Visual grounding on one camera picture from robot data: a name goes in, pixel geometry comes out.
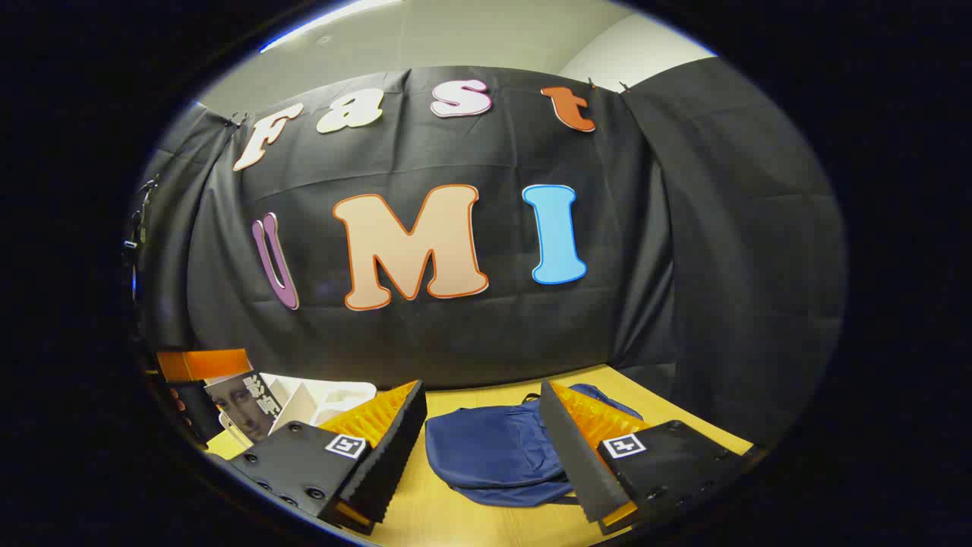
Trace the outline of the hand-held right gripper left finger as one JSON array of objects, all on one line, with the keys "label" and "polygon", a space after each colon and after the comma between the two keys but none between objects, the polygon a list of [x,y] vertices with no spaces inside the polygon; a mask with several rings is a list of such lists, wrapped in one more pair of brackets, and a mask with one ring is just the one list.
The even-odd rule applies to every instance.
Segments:
[{"label": "hand-held right gripper left finger", "polygon": [[322,425],[288,420],[226,469],[275,501],[368,536],[385,518],[427,411],[424,382],[410,381]]}]

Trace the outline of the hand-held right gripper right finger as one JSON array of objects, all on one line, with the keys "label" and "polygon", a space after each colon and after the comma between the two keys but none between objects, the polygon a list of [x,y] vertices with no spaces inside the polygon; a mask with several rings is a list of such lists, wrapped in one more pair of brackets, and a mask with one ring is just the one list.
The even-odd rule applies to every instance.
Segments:
[{"label": "hand-held right gripper right finger", "polygon": [[715,498],[762,450],[654,394],[636,419],[559,382],[539,411],[587,520],[610,534],[658,530]]}]

